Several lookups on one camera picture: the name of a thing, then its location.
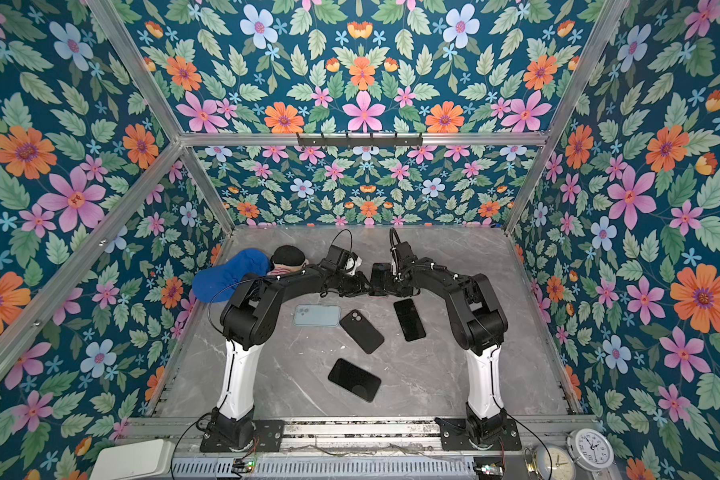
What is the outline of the black phone case with camera hole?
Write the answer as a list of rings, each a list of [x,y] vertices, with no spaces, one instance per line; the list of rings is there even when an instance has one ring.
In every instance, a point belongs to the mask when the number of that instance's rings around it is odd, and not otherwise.
[[[339,326],[368,355],[374,353],[384,343],[381,332],[357,309],[347,313],[339,321]]]

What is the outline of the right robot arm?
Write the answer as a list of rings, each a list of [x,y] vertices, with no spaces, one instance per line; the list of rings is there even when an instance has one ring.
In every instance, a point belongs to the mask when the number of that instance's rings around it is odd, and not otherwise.
[[[399,299],[393,308],[408,341],[425,336],[413,296],[428,291],[444,302],[451,333],[467,362],[464,432],[476,448],[488,448],[499,440],[508,418],[500,389],[500,354],[508,321],[496,292],[484,274],[459,274],[431,258],[418,257],[394,228],[389,241],[392,261],[373,267],[372,292]]]

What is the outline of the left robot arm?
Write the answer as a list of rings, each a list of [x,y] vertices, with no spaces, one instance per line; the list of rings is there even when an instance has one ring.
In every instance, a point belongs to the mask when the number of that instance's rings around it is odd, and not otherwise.
[[[317,293],[364,295],[370,284],[359,271],[361,265],[356,253],[336,245],[316,264],[298,247],[283,245],[270,255],[244,249],[227,263],[195,277],[198,300],[226,303],[215,324],[226,346],[222,387],[204,428],[201,452],[240,452],[252,447],[255,377],[263,345],[275,331],[282,304]]]

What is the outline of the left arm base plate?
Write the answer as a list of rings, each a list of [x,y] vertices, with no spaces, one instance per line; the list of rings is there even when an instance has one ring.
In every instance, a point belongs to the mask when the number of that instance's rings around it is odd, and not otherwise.
[[[284,438],[281,420],[231,421],[220,417],[204,429],[199,447],[202,453],[278,452]]]

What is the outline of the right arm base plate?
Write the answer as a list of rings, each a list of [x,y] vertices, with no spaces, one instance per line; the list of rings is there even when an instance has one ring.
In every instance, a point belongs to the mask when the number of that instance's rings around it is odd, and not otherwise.
[[[511,419],[483,422],[465,418],[434,419],[440,429],[445,451],[520,451],[522,443],[516,423]]]

